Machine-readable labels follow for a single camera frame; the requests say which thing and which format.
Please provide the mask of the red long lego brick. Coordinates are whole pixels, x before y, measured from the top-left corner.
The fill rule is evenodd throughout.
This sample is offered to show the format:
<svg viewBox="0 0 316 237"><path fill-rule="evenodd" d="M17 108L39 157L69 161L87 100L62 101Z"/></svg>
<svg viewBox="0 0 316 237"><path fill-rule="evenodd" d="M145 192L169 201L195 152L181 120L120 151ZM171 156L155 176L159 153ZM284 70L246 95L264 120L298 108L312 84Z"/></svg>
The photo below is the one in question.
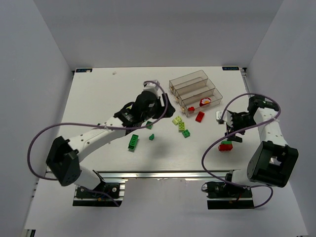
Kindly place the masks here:
<svg viewBox="0 0 316 237"><path fill-rule="evenodd" d="M233 149L233 145L232 144L220 144L218 146L218 150L220 152L231 151L232 149Z"/></svg>

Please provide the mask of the long dark green lego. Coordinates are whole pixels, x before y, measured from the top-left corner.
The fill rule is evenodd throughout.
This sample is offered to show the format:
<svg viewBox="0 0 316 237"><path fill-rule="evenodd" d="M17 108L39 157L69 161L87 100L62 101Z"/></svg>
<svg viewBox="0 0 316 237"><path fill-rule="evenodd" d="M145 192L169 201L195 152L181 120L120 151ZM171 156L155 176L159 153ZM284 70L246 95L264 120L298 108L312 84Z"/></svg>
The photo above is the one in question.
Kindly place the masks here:
<svg viewBox="0 0 316 237"><path fill-rule="evenodd" d="M133 134L131 136L131 139L130 139L129 144L128 144L129 151L131 151L131 152L135 151L135 149L137 147L138 139L139 139L138 135Z"/></svg>

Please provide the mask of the red rounded flower lego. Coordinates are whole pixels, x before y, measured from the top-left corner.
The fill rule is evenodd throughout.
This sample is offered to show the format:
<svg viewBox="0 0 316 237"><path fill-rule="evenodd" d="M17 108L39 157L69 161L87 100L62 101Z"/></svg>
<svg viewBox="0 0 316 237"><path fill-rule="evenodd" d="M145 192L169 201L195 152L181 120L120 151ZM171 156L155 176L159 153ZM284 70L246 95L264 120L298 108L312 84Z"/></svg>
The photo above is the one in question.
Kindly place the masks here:
<svg viewBox="0 0 316 237"><path fill-rule="evenodd" d="M211 99L209 97L205 97L200 100L199 106L202 107L210 103L211 103Z"/></svg>

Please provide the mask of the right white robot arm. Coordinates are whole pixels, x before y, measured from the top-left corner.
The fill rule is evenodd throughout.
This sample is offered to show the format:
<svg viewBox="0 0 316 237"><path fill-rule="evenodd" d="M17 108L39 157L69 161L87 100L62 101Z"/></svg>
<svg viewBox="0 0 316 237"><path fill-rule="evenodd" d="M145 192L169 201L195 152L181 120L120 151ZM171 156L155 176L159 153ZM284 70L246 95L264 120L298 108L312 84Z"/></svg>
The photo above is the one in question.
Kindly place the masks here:
<svg viewBox="0 0 316 237"><path fill-rule="evenodd" d="M283 188L292 173L298 150L286 142L277 117L280 113L276 102L268 101L262 95L249 98L246 112L224 110L217 113L220 124L226 124L228 140L242 142L246 128L258 127L260 145L250 159L247 168L234 170L228 176L230 182L243 185L267 185Z"/></svg>

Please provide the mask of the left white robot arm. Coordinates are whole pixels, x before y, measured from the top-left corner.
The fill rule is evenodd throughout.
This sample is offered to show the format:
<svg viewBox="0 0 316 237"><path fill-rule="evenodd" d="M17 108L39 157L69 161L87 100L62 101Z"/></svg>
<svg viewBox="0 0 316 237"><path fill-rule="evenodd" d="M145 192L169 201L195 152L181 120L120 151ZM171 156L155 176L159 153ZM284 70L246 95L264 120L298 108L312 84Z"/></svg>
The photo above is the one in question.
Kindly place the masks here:
<svg viewBox="0 0 316 237"><path fill-rule="evenodd" d="M96 171L80 163L91 153L115 139L138 129L149 119L170 118L175 113L167 94L157 96L143 91L134 102L127 103L103 125L70 139L57 137L50 148L46 164L61 186L76 184L90 190L105 182Z"/></svg>

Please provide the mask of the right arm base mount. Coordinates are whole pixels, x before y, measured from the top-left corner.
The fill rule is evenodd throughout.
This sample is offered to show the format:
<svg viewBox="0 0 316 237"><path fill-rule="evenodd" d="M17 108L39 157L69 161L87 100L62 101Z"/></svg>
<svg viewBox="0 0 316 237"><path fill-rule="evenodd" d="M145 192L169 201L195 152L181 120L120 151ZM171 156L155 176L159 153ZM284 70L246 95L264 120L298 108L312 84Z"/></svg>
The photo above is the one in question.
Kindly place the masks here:
<svg viewBox="0 0 316 237"><path fill-rule="evenodd" d="M226 184L214 177L202 185L201 191L206 193L209 210L254 209L251 190Z"/></svg>

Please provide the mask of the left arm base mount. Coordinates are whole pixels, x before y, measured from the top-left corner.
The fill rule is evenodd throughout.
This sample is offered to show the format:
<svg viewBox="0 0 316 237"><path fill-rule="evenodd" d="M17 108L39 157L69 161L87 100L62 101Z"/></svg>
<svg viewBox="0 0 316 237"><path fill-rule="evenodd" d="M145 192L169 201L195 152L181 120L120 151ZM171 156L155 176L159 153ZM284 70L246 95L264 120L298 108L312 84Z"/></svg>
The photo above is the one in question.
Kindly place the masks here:
<svg viewBox="0 0 316 237"><path fill-rule="evenodd" d="M79 178L74 182L76 191L73 206L119 207L123 195L121 183L108 182L95 170L82 167Z"/></svg>

